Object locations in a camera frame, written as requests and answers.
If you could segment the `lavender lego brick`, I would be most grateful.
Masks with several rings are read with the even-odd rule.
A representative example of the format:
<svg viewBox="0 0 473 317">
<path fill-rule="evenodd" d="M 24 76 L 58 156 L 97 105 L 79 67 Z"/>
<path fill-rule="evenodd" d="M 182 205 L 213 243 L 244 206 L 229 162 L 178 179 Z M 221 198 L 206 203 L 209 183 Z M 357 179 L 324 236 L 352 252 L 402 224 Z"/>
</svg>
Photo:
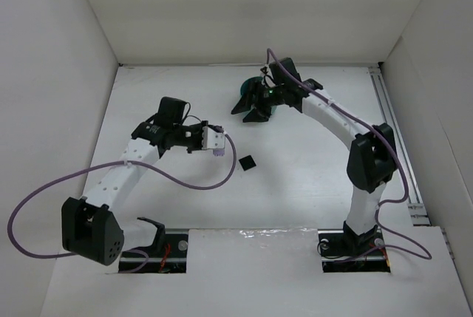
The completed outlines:
<svg viewBox="0 0 473 317">
<path fill-rule="evenodd" d="M 222 157 L 225 155 L 225 150 L 224 149 L 213 149 L 212 154 L 217 157 Z"/>
</svg>

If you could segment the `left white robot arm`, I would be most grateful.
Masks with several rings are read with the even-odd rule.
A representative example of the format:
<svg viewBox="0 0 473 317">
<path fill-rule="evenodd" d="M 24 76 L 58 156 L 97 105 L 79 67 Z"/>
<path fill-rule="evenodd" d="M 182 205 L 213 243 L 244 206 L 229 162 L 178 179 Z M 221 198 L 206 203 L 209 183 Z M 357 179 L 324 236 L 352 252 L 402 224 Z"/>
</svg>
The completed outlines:
<svg viewBox="0 0 473 317">
<path fill-rule="evenodd" d="M 200 151 L 208 121 L 185 125 L 184 100 L 164 97 L 157 113 L 132 132 L 118 164 L 81 198 L 68 198 L 61 208 L 62 245 L 76 255 L 108 266 L 123 251 L 142 248 L 159 253 L 166 244 L 164 224 L 139 217 L 129 225 L 116 214 L 149 166 L 174 146 Z"/>
</svg>

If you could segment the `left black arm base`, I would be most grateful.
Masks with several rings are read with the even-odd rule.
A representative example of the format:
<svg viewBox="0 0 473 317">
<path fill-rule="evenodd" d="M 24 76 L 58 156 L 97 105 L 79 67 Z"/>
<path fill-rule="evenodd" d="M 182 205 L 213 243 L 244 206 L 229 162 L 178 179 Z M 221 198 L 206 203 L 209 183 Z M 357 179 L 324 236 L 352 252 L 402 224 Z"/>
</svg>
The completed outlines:
<svg viewBox="0 0 473 317">
<path fill-rule="evenodd" d="M 153 273 L 153 274 L 180 274 L 186 273 L 189 230 L 170 229 L 166 231 L 166 238 L 161 251 L 151 248 L 137 248 L 146 252 L 148 259 L 141 253 L 125 252 L 120 257 L 118 272 L 125 273 Z"/>
</svg>

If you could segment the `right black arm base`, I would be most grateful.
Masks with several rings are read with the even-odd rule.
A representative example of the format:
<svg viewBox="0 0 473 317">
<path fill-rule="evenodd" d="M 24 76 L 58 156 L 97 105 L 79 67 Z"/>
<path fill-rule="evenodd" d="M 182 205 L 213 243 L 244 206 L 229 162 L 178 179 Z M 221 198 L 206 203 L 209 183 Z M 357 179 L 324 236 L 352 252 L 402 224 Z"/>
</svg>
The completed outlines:
<svg viewBox="0 0 473 317">
<path fill-rule="evenodd" d="M 343 230 L 320 230 L 316 249 L 321 256 L 324 273 L 390 273 L 391 269 L 386 251 L 373 250 L 366 256 L 363 253 L 384 244 L 380 230 L 372 238 L 357 247 L 344 239 Z"/>
</svg>

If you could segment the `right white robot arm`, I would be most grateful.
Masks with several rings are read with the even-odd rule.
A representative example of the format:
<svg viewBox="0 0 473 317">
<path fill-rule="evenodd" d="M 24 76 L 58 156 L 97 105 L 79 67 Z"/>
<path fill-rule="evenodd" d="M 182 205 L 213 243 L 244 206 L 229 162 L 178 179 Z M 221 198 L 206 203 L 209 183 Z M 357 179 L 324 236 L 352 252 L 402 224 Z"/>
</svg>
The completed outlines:
<svg viewBox="0 0 473 317">
<path fill-rule="evenodd" d="M 337 111 L 319 82 L 301 79 L 291 58 L 273 61 L 261 73 L 241 86 L 232 114 L 244 114 L 245 123 L 264 123 L 276 106 L 286 105 L 318 121 L 347 147 L 347 176 L 353 184 L 349 214 L 341 234 L 320 235 L 319 252 L 328 259 L 361 255 L 375 241 L 375 211 L 398 168 L 392 128 L 382 123 L 367 129 Z"/>
</svg>

